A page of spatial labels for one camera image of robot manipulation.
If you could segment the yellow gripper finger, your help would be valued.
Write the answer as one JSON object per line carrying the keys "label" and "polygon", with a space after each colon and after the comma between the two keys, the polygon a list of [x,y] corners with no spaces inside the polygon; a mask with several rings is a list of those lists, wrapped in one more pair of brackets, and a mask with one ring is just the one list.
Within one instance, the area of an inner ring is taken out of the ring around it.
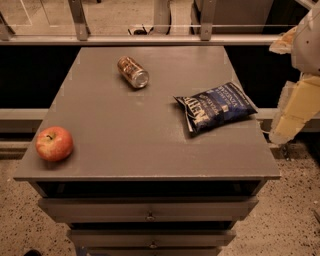
{"label": "yellow gripper finger", "polygon": [[320,77],[303,75],[283,87],[276,114],[272,120],[269,139],[277,145],[292,140],[320,111]]}
{"label": "yellow gripper finger", "polygon": [[297,27],[293,27],[275,40],[269,47],[269,51],[276,54],[291,54],[293,49],[293,41],[297,31]]}

